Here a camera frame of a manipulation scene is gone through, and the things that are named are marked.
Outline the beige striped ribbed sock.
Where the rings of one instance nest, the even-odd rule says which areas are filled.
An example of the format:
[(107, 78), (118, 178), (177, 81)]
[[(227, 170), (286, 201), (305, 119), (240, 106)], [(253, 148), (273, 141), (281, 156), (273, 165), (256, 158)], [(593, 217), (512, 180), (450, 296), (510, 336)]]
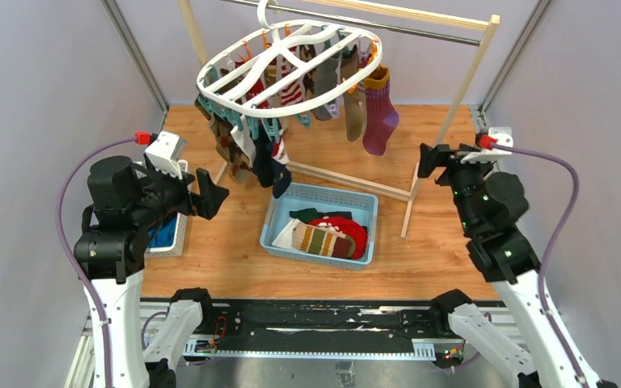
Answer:
[(350, 259), (357, 244), (353, 238), (338, 231), (299, 223), (292, 232), (292, 247), (312, 255)]

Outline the white oval clip hanger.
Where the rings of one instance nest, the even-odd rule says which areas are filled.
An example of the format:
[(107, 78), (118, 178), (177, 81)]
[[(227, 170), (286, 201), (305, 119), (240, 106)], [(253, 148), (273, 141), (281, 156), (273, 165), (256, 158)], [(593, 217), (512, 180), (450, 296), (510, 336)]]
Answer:
[[(364, 28), (327, 23), (316, 19), (292, 19), (272, 23), (267, 12), (275, 1), (258, 1), (256, 17), (260, 29), (223, 49), (203, 65), (196, 77), (199, 96), (215, 112), (234, 118), (268, 119), (296, 116), (343, 96), (378, 68), (383, 57), (382, 40)], [(280, 97), (294, 82), (327, 64), (355, 44), (370, 48), (367, 64), (312, 99), (275, 108), (271, 99)]]

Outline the blue cloth in basket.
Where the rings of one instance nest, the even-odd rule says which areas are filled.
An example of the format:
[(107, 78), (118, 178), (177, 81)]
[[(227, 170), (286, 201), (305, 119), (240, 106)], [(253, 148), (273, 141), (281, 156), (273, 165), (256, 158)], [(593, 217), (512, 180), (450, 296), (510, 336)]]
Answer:
[(148, 234), (150, 249), (171, 247), (175, 241), (177, 231), (177, 215), (173, 214), (171, 218), (163, 221), (159, 226), (149, 229)]

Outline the argyle brown hanging sock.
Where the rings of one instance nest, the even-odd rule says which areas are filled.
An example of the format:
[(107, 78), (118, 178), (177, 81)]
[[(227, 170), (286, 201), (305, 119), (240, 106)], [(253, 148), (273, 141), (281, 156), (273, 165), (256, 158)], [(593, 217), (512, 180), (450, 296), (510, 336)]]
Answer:
[(199, 95), (195, 100), (195, 107), (209, 121), (209, 129), (216, 141), (215, 150), (227, 163), (230, 175), (246, 181), (252, 175), (251, 161), (232, 137), (231, 131), (234, 127), (227, 120), (210, 112), (204, 102), (205, 100)]

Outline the purple mustard hanging sock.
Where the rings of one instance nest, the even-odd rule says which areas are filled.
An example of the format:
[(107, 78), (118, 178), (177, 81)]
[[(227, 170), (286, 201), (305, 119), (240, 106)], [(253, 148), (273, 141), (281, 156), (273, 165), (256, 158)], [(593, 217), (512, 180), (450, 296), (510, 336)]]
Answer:
[(399, 124), (399, 113), (391, 102), (391, 73), (378, 66), (365, 79), (366, 129), (362, 144), (372, 155), (382, 156)]

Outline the navy hanging sock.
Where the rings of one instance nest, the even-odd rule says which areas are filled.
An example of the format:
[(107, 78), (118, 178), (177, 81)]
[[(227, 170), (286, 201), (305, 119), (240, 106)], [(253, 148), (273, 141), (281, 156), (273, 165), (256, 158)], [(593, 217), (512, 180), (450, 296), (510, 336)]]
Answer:
[(263, 188), (271, 188), (274, 198), (280, 198), (292, 182), (291, 172), (287, 164), (289, 155), (285, 148), (284, 139), (278, 141), (270, 139), (266, 133), (261, 133), (254, 140), (256, 156), (251, 166), (252, 171)]

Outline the white plastic basket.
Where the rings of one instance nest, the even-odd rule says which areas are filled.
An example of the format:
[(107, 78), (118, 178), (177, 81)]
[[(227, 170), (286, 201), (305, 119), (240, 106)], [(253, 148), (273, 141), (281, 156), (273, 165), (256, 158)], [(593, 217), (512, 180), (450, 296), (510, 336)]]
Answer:
[(158, 229), (149, 231), (153, 237), (146, 249), (146, 257), (177, 257), (182, 255), (186, 235), (187, 217), (175, 213)]

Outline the white hanging sock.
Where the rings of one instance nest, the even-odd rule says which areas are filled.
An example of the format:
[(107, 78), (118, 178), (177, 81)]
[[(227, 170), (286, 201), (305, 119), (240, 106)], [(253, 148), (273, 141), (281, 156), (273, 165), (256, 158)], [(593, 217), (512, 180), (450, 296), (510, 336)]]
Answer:
[(230, 131), (230, 135), (233, 137), (234, 142), (247, 157), (248, 166), (253, 169), (254, 161), (256, 159), (256, 147), (253, 139), (251, 138), (251, 132), (247, 124), (245, 116), (237, 116), (239, 120)]

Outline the white sock in basket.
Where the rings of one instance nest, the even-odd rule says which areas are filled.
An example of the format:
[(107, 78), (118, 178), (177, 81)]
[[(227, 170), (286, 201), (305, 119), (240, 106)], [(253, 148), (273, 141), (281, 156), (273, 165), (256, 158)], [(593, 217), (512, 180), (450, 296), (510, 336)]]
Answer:
[(281, 232), (273, 239), (272, 245), (281, 249), (293, 249), (294, 229), (301, 221), (291, 217)]

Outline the olive tan hanging sock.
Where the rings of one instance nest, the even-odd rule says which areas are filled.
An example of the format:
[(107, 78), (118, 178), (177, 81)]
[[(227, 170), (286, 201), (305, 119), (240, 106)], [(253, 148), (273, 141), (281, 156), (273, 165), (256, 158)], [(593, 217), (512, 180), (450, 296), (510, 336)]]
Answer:
[[(347, 53), (342, 54), (340, 62), (340, 76), (350, 78), (358, 71), (359, 54), (355, 44)], [(348, 141), (358, 140), (367, 126), (367, 112), (365, 109), (365, 93), (359, 83), (353, 92), (343, 94), (345, 132)]]

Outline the dark green sock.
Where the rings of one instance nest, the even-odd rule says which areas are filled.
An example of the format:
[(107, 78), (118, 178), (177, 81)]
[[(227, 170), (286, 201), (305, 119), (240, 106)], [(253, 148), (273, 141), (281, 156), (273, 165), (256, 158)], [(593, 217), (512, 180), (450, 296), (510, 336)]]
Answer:
[(296, 211), (290, 211), (289, 216), (299, 221), (310, 224), (313, 220), (325, 219), (327, 217), (342, 217), (347, 220), (352, 220), (353, 215), (350, 212), (338, 211), (338, 212), (320, 212), (316, 208), (307, 208)]

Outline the light blue plastic basket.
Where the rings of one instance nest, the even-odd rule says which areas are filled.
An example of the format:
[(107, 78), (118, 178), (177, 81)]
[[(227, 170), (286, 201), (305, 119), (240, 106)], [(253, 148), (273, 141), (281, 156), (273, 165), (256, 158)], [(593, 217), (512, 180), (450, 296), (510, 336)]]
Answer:
[(268, 207), (260, 245), (287, 259), (363, 270), (374, 256), (378, 198), (292, 183)]

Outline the orange clothes peg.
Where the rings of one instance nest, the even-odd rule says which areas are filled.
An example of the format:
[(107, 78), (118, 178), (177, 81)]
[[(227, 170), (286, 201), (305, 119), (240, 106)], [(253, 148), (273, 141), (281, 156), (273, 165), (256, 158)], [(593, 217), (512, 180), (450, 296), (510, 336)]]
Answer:
[(370, 41), (369, 52), (365, 59), (365, 68), (369, 65), (379, 65), (381, 54), (381, 41), (378, 38)]

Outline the metal rack rod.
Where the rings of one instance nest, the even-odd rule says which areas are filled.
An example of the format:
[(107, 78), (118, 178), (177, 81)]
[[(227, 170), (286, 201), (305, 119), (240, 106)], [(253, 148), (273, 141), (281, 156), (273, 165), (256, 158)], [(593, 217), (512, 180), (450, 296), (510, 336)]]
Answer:
[(422, 37), (422, 38), (431, 39), (431, 40), (440, 40), (444, 42), (464, 44), (467, 46), (474, 46), (474, 47), (479, 47), (481, 45), (481, 39), (466, 38), (463, 36), (456, 36), (456, 35), (444, 34), (440, 32), (426, 31), (426, 30), (416, 29), (416, 28), (411, 28), (411, 27), (401, 27), (401, 26), (396, 26), (394, 24), (379, 23), (379, 22), (374, 22), (374, 21), (370, 21), (367, 19), (359, 19), (359, 18), (350, 17), (350, 16), (324, 14), (318, 11), (309, 11), (309, 10), (304, 10), (304, 9), (300, 9), (296, 7), (270, 5), (270, 4), (268, 4), (266, 8), (272, 11), (281, 11), (281, 12), (286, 12), (286, 13), (290, 13), (294, 15), (310, 16), (310, 17), (325, 19), (325, 20), (334, 21), (334, 22), (344, 22), (344, 23), (348, 23), (348, 24), (358, 26), (358, 27), (372, 27), (372, 28), (377, 28), (380, 30), (389, 31), (389, 32), (396, 32), (396, 33), (400, 33), (400, 34), (404, 34), (408, 36), (417, 36), (417, 37)]

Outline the wooden clothes rack frame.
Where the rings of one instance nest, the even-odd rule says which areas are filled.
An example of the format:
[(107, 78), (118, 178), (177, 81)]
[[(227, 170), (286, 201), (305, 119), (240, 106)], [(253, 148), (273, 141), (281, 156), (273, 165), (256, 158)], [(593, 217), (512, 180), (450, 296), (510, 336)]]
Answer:
[[(463, 98), (465, 97), (469, 86), (471, 85), (472, 80), (475, 77), (477, 69), (481, 61), (484, 59), (484, 56), (488, 50), (488, 46), (492, 43), (494, 36), (496, 35), (496, 31), (501, 23), (501, 18), (499, 15), (492, 15), (488, 21), (476, 20), (463, 18), (453, 15), (444, 15), (433, 13), (429, 11), (422, 10), (414, 10), (410, 8), (404, 8), (401, 6), (392, 6), (382, 3), (376, 2), (367, 2), (367, 1), (335, 1), (334, 6), (348, 9), (348, 10), (358, 10), (358, 11), (367, 11), (369, 13), (379, 14), (379, 15), (389, 15), (393, 17), (397, 17), (400, 19), (411, 19), (416, 21), (421, 21), (424, 23), (434, 23), (437, 25), (443, 25), (448, 27), (457, 27), (471, 31), (481, 32), (481, 45), (479, 47), (475, 47), (475, 54), (473, 56), (472, 62), (466, 72), (463, 82), (459, 87), (450, 107), (446, 114), (446, 117), (440, 127), (438, 132), (436, 141), (441, 142), (445, 135), (448, 132), (448, 129), (452, 123), (454, 115), (456, 111), (459, 109)], [(180, 1), (178, 3), (180, 7), (181, 15), (183, 16), (184, 23), (186, 25), (188, 35), (190, 37), (190, 41), (192, 42), (192, 48), (196, 54), (197, 60), (201, 63), (201, 69), (203, 65), (205, 65), (208, 61), (210, 61), (213, 57), (209, 57), (205, 44), (201, 38), (200, 31), (198, 29), (198, 25), (196, 22), (196, 17), (194, 15), (192, 5), (189, 1)], [(313, 18), (316, 20), (324, 21), (327, 23), (337, 23), (343, 24), (350, 27), (358, 27), (344, 22), (334, 22), (325, 19)], [(369, 27), (360, 27), (364, 28), (367, 31), (370, 31)], [(212, 107), (210, 107), (205, 102), (205, 107), (211, 110), (214, 113), (223, 113), (223, 112), (215, 112)], [(234, 118), (232, 114), (226, 114), (226, 117), (231, 118), (234, 121), (234, 125), (239, 121), (237, 118)], [(257, 126), (258, 120), (265, 119), (255, 119), (248, 117), (246, 118), (248, 127), (251, 129), (255, 129)]]

